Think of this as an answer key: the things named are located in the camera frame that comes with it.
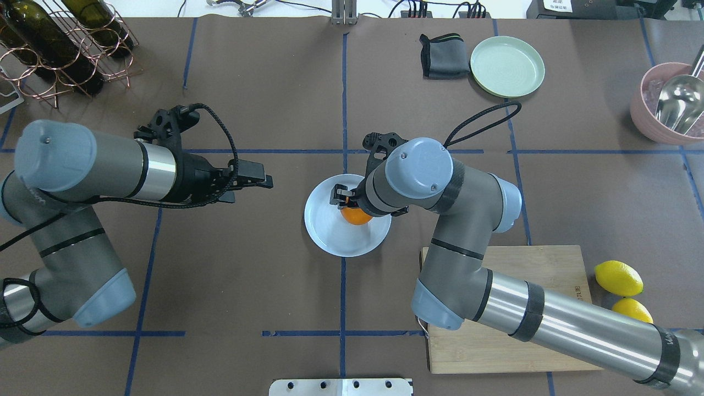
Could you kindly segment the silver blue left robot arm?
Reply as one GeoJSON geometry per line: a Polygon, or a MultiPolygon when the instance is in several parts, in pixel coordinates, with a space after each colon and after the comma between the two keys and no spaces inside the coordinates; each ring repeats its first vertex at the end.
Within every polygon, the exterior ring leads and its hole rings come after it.
{"type": "Polygon", "coordinates": [[[2,349],[67,320],[98,325],[134,303],[133,282],[96,203],[183,210],[273,187],[261,163],[234,156],[218,168],[183,151],[181,125],[149,124],[132,139],[45,119],[24,128],[14,169],[2,180],[2,216],[25,228],[43,265],[2,280],[2,349]]]}

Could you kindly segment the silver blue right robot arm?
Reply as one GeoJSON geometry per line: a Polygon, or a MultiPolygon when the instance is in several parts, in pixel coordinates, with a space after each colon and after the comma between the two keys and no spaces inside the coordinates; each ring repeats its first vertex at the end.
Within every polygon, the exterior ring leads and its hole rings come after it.
{"type": "Polygon", "coordinates": [[[589,304],[483,265],[493,233],[512,228],[520,190],[466,166],[435,139],[367,134],[362,181],[337,185],[330,203],[372,217],[419,206],[438,215],[417,279],[412,310],[426,323],[458,330],[465,320],[612,370],[666,394],[702,394],[702,335],[589,304]]]}

